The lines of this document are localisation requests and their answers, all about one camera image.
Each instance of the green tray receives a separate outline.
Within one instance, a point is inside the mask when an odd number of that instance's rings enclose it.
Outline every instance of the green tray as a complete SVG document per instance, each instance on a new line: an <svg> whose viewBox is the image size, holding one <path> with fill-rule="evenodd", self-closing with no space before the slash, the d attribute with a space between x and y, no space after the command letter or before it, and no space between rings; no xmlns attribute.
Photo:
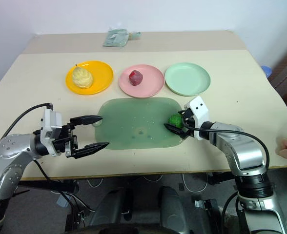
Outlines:
<svg viewBox="0 0 287 234"><path fill-rule="evenodd" d="M95 127L97 142L110 141L106 149L147 149L179 145L182 140L164 127L172 114L181 110L171 98L121 98L106 102Z"/></svg>

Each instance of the gray carpet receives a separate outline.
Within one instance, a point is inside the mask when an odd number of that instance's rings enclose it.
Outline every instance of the gray carpet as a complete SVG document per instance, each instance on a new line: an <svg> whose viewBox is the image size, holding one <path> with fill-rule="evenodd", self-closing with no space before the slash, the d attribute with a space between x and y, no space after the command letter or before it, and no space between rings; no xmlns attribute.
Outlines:
<svg viewBox="0 0 287 234"><path fill-rule="evenodd" d="M269 178L274 182L277 196L282 209L287 217L287 168L275 169L268 172ZM205 174L185 174L187 185L192 190L198 190L205 183ZM78 196L84 200L92 209L95 209L102 198L111 190L126 186L129 177L106 178L98 188L91 188L86 180L80 180L80 191ZM204 233L201 223L197 219L194 209L194 199L217 199L220 206L223 206L227 198L235 192L234 181L223 182L214 186L208 185L199 194L192 194L186 189L179 191L179 184L182 183L180 174L164 175L158 182L146 181L143 177L133 180L129 186L134 190L134 213L131 222L158 223L160 219L158 208L158 192L163 185L174 188L182 199L185 212L188 217L189 227L194 233ZM58 234L64 231L66 215L70 208L61 208L56 204L59 195L50 191L36 190L21 194L10 200L6 212L3 234ZM231 202L228 210L235 214L234 202Z"/></svg>

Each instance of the green plate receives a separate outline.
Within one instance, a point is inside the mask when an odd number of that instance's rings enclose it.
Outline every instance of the green plate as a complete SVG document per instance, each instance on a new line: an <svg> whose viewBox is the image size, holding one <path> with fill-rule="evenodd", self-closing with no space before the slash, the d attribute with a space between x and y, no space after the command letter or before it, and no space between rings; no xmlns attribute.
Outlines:
<svg viewBox="0 0 287 234"><path fill-rule="evenodd" d="M110 141L106 149L147 149L178 145L181 138L164 127L172 114L181 110L171 98L120 98L106 102L98 115L102 123L95 126L97 142Z"/></svg>
<svg viewBox="0 0 287 234"><path fill-rule="evenodd" d="M189 62L176 63L165 72L168 87L182 96L195 96L205 91L211 83L203 67Z"/></svg>

